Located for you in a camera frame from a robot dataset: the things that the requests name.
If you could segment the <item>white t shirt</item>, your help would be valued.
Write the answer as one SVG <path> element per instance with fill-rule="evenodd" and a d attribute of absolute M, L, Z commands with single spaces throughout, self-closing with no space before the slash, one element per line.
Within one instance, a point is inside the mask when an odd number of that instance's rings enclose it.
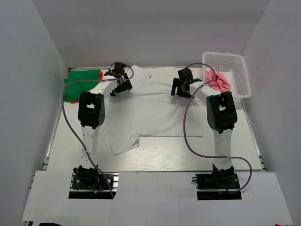
<path fill-rule="evenodd" d="M 133 88 L 106 98 L 105 124 L 112 153 L 118 155 L 140 145 L 141 137 L 201 137 L 201 108 L 197 101 L 170 94 L 172 84 L 161 82 L 133 65 Z"/>

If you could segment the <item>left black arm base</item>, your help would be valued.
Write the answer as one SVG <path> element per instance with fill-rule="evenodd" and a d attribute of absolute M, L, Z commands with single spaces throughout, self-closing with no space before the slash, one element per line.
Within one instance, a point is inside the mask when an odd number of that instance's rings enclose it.
<path fill-rule="evenodd" d="M 107 182 L 102 174 L 94 182 L 80 179 L 73 173 L 69 190 L 69 199 L 111 200 L 113 199 Z"/>

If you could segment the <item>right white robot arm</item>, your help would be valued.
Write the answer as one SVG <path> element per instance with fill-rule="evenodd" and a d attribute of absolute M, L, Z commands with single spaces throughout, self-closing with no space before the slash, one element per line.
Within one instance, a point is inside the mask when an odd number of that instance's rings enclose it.
<path fill-rule="evenodd" d="M 234 175 L 230 159 L 231 135 L 238 117 L 232 94 L 216 91 L 201 79 L 194 79 L 189 68 L 179 70 L 178 76 L 173 80 L 172 96 L 192 99 L 194 95 L 206 102 L 207 122 L 214 134 L 212 181 L 216 187 L 225 187 Z"/>

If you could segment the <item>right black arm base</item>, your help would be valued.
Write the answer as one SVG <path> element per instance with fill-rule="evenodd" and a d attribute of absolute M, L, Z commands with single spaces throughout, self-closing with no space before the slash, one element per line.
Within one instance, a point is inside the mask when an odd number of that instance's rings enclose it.
<path fill-rule="evenodd" d="M 196 174 L 191 178 L 196 184 L 198 201 L 241 200 L 241 192 L 232 193 L 240 188 L 239 179 L 235 173 L 232 178 L 226 179 L 217 185 L 211 173 Z"/>

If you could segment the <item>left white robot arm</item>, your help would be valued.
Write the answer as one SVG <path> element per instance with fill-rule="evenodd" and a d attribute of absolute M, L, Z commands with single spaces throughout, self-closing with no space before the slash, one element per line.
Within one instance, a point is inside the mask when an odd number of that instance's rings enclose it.
<path fill-rule="evenodd" d="M 81 125 L 82 160 L 77 175 L 85 168 L 88 172 L 83 182 L 90 188 L 99 184 L 100 173 L 97 162 L 98 133 L 105 120 L 105 99 L 132 89 L 131 66 L 116 62 L 108 68 L 102 79 L 92 81 L 95 86 L 79 96 L 78 120 Z"/>

